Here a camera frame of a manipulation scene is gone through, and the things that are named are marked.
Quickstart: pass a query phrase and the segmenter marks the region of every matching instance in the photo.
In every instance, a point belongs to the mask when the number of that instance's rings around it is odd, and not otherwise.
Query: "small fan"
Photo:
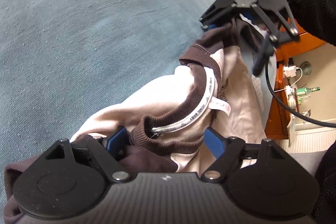
[[[302,74],[304,76],[310,75],[313,71],[313,66],[308,61],[302,62],[300,68],[302,69]]]

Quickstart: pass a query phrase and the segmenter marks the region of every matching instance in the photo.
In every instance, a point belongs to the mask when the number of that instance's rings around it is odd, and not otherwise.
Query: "screw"
[[[129,174],[124,171],[115,172],[112,175],[112,178],[115,180],[125,180],[129,177]]]
[[[298,31],[295,28],[291,28],[291,33],[292,33],[292,35],[297,35]]]
[[[207,179],[214,180],[214,179],[219,179],[221,177],[221,173],[215,170],[210,170],[204,173],[204,176]]]

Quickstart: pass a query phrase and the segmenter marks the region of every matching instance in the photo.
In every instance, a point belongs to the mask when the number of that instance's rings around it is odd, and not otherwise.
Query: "white cable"
[[[296,80],[290,87],[294,86],[297,82],[299,82],[300,79],[301,79],[302,76],[303,76],[303,71],[302,71],[302,69],[301,69],[301,68],[298,68],[298,67],[296,67],[296,69],[301,70],[301,76],[300,76],[300,78],[299,78],[298,80]],[[284,89],[282,89],[282,90],[275,90],[274,92],[279,92],[279,91],[283,91],[283,90],[286,90],[286,88],[284,88]]]
[[[204,67],[204,70],[207,76],[206,87],[205,87],[204,95],[201,101],[199,102],[199,104],[197,105],[197,107],[189,115],[187,115],[184,119],[178,122],[175,122],[170,125],[163,126],[163,127],[152,128],[152,132],[155,135],[181,130],[182,128],[185,128],[191,123],[195,122],[203,114],[203,112],[207,109],[211,101],[213,91],[215,89],[215,74],[213,70],[210,68]]]

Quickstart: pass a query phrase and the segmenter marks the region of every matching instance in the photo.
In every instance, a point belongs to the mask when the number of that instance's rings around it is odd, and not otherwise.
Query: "clothing tag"
[[[228,116],[230,116],[230,112],[231,112],[230,105],[221,99],[212,97],[208,107],[209,109],[218,109],[218,110],[224,111]]]

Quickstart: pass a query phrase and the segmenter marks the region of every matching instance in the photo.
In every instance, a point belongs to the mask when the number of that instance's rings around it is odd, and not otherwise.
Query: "black cable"
[[[299,112],[294,111],[293,109],[291,109],[290,107],[286,106],[281,100],[280,98],[275,94],[275,92],[272,89],[271,83],[269,82],[269,76],[268,76],[268,59],[266,60],[266,64],[265,64],[265,76],[266,76],[266,83],[267,83],[267,87],[269,89],[269,91],[271,92],[272,96],[274,99],[277,100],[277,102],[282,105],[283,108],[285,108],[286,110],[288,110],[290,113],[292,113],[293,115],[295,115],[296,117],[301,118],[302,120],[305,120],[307,122],[311,122],[314,124],[317,124],[318,126],[322,126],[322,127],[332,127],[332,128],[336,128],[336,123],[330,123],[330,122],[322,122],[322,121],[317,121],[314,120],[312,118],[303,116],[302,114],[300,114]]]

